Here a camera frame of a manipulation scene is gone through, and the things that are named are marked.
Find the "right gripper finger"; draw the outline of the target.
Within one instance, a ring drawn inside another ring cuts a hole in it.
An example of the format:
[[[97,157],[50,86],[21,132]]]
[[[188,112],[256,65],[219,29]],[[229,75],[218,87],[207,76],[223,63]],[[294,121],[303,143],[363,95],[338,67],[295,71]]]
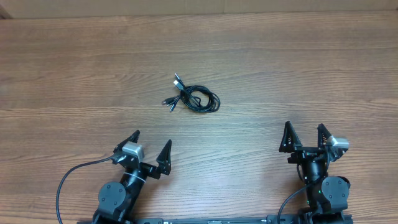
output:
[[[279,152],[284,153],[293,153],[299,147],[302,147],[302,143],[295,132],[294,127],[290,121],[285,123],[284,127],[284,135],[281,140],[281,144],[279,147]]]
[[[318,125],[317,131],[318,131],[318,140],[317,140],[318,147],[323,147],[326,144],[329,137],[331,136],[331,134],[323,123]]]

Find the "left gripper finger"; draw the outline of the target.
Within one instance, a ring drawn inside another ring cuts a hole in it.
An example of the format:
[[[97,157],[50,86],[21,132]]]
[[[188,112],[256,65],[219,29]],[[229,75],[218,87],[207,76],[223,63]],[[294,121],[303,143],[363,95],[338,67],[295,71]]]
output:
[[[134,142],[137,143],[139,139],[140,131],[136,130],[134,133],[132,133],[128,138],[123,140],[121,143],[119,143],[115,148],[114,148],[114,153],[121,151],[123,146],[128,143],[128,142]]]
[[[171,148],[172,140],[169,139],[163,150],[158,155],[156,161],[158,163],[158,171],[161,174],[169,175],[171,171]]]

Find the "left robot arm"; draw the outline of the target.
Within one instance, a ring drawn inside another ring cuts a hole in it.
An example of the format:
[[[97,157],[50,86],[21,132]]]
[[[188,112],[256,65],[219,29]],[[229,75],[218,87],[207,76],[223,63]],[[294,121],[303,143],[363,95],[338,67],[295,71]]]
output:
[[[144,146],[137,143],[139,135],[140,131],[135,131],[114,148],[112,163],[121,165],[125,171],[120,181],[108,182],[99,190],[99,205],[92,223],[132,223],[132,209],[146,179],[170,174],[172,141],[167,141],[154,166],[143,161]]]

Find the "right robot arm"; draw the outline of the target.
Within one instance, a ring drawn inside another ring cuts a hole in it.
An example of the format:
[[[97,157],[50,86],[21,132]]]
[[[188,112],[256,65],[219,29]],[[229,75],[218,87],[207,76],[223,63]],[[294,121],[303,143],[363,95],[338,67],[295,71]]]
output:
[[[349,149],[349,141],[336,138],[324,124],[317,128],[317,146],[304,146],[290,121],[285,123],[284,135],[279,151],[289,153],[289,164],[295,164],[304,186],[290,195],[281,205],[277,222],[282,221],[282,211],[287,202],[304,192],[308,208],[299,210],[298,223],[351,223],[352,218],[343,214],[348,208],[348,196],[351,184],[342,176],[330,176],[328,168],[332,162],[340,159]]]

